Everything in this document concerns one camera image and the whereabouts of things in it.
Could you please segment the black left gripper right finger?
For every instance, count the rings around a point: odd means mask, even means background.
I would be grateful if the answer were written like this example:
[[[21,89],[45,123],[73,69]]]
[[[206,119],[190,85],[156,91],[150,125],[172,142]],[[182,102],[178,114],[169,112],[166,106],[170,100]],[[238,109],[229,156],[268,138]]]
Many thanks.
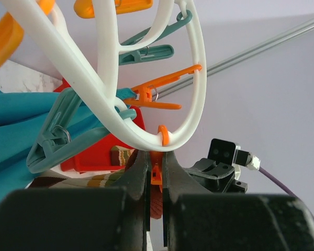
[[[163,240],[169,250],[314,250],[314,220],[287,195],[211,192],[164,154]]]

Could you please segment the striped sock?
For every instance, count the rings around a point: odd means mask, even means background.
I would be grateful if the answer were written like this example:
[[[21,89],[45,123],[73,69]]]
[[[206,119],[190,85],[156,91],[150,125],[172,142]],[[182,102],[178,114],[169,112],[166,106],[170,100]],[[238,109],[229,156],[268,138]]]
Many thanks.
[[[89,176],[85,178],[71,178],[49,170],[36,177],[29,188],[99,188],[109,187],[116,182],[137,159],[139,151],[134,150],[129,156],[125,167],[113,173]],[[150,187],[150,217],[160,219],[163,214],[163,196],[158,185]]]

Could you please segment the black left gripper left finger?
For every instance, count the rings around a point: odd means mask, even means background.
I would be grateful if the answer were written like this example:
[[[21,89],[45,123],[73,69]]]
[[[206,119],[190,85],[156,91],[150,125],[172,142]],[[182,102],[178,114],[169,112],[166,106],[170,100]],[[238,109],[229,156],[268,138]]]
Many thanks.
[[[146,250],[147,152],[111,186],[31,188],[0,203],[0,250]]]

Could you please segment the white round clip hanger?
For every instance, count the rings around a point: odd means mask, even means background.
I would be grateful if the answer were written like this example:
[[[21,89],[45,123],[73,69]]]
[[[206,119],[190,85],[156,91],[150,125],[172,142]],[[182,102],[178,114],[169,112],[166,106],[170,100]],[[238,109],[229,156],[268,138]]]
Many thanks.
[[[93,1],[98,40],[96,69],[70,37],[65,18],[57,5],[52,9],[53,19],[50,20],[36,1],[3,1],[2,4],[94,115],[118,139],[139,150],[167,152],[178,149],[192,137],[203,113],[207,86],[204,39],[193,1],[160,1],[151,29],[134,45],[121,45],[119,42],[115,3]],[[166,28],[174,5],[178,5],[183,14],[191,12],[193,15],[186,29],[193,62],[200,64],[201,70],[194,72],[193,101],[185,121],[174,132],[169,132],[169,144],[162,146],[161,134],[148,133],[119,115],[127,107],[116,97],[118,56],[153,43]]]

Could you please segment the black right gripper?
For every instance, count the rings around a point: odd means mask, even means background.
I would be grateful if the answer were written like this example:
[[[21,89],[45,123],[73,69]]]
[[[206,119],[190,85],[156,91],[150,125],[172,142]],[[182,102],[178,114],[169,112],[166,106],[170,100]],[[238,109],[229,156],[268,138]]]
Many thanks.
[[[185,171],[211,192],[246,193],[248,184],[239,181],[241,168],[202,158]]]

